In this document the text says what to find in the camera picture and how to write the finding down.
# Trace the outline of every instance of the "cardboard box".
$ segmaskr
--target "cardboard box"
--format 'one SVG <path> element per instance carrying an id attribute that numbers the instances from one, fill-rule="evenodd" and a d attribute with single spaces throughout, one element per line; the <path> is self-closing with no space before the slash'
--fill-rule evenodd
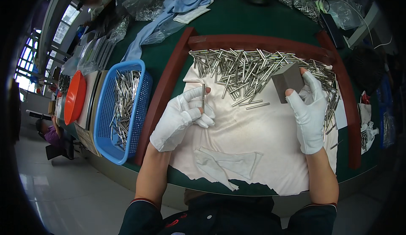
<path id="1" fill-rule="evenodd" d="M 56 104 L 56 101 L 55 101 L 55 100 L 49 102 L 49 104 L 48 104 L 48 114 L 49 114 L 49 115 L 53 115 L 53 114 L 54 114 L 54 112 L 55 112 L 55 104 Z"/>
<path id="2" fill-rule="evenodd" d="M 287 89 L 294 89 L 299 93 L 305 84 L 302 75 L 300 74 L 299 64 L 296 62 L 285 65 L 272 75 L 271 78 L 277 89 L 281 104 L 287 104 L 285 99 L 285 91 Z"/>

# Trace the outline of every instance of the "gray block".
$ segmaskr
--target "gray block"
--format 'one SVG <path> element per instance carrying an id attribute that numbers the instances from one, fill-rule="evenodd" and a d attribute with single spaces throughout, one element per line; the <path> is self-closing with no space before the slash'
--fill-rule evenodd
<path id="1" fill-rule="evenodd" d="M 275 88 L 277 89 L 279 100 L 281 104 L 286 104 L 285 91 L 287 89 L 294 89 L 299 93 L 304 87 L 304 80 L 300 74 L 300 68 L 298 63 L 291 63 L 285 65 L 272 75 Z"/>

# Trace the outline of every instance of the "orange basket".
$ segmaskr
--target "orange basket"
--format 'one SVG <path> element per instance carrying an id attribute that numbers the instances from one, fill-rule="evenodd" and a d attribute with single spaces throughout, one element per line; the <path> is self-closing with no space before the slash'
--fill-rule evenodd
<path id="1" fill-rule="evenodd" d="M 71 80 L 66 94 L 64 119 L 65 125 L 77 120 L 82 113 L 84 99 L 86 97 L 86 80 L 78 70 Z"/>

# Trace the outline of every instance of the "hand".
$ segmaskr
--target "hand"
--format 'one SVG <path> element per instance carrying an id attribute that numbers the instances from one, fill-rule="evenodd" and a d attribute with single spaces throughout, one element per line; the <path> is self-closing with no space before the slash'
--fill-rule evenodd
<path id="1" fill-rule="evenodd" d="M 311 155 L 323 147 L 323 121 L 327 101 L 322 84 L 306 69 L 301 68 L 300 73 L 304 82 L 310 86 L 313 102 L 306 105 L 293 89 L 287 89 L 285 95 L 295 113 L 300 149 L 303 153 Z"/>
<path id="2" fill-rule="evenodd" d="M 90 25 L 92 25 L 92 21 L 86 21 L 83 24 L 84 27 L 87 27 L 87 26 L 90 26 Z"/>
<path id="3" fill-rule="evenodd" d="M 159 151 L 173 151 L 185 136 L 186 129 L 195 121 L 201 127 L 213 126 L 215 118 L 213 109 L 205 105 L 205 113 L 200 101 L 202 87 L 187 90 L 168 102 L 164 114 L 150 136 L 152 145 Z"/>

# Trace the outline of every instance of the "green table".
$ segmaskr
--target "green table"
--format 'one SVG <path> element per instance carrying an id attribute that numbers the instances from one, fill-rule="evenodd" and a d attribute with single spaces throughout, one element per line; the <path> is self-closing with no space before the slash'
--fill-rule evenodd
<path id="1" fill-rule="evenodd" d="M 251 34 L 273 36 L 320 47 L 314 34 L 321 30 L 321 27 L 299 11 L 292 10 L 280 4 L 277 0 L 272 1 L 268 6 L 248 4 L 245 0 L 214 0 L 214 3 L 210 5 L 209 8 L 211 11 L 199 16 L 187 25 L 195 27 L 200 35 Z M 137 33 L 148 23 L 149 22 L 135 22 L 129 27 L 125 39 L 120 41 L 113 51 L 107 69 L 120 62 L 129 44 L 135 39 Z M 160 76 L 183 31 L 184 29 L 181 29 L 177 33 L 167 37 L 160 44 L 142 46 L 143 54 L 141 59 L 145 62 L 146 69 L 154 80 L 151 96 L 154 94 Z M 348 50 L 340 52 L 342 58 L 346 56 L 346 54 L 348 54 Z M 183 92 L 185 83 L 182 79 L 186 75 L 192 62 L 192 57 L 189 57 L 185 62 L 172 97 Z M 361 91 L 354 85 L 353 88 L 356 98 L 358 98 Z M 371 97 L 371 103 L 373 107 L 372 121 L 378 126 L 379 113 L 376 94 Z M 377 139 L 374 141 L 370 150 L 362 155 L 361 167 L 357 170 L 348 168 L 347 135 L 347 128 L 339 130 L 339 141 L 343 140 L 339 144 L 337 152 L 337 179 L 339 182 L 346 181 L 368 171 L 378 162 L 379 141 Z M 139 171 L 140 169 L 140 167 L 134 165 L 130 159 L 124 166 L 134 171 Z M 219 182 L 211 183 L 204 178 L 190 180 L 186 175 L 172 167 L 169 167 L 168 170 L 168 182 L 181 187 L 220 194 L 249 196 L 276 195 L 276 193 L 266 185 L 248 185 L 244 181 L 237 180 L 232 180 L 232 183 L 238 185 L 240 189 L 235 192 L 230 192 L 229 189 Z"/>

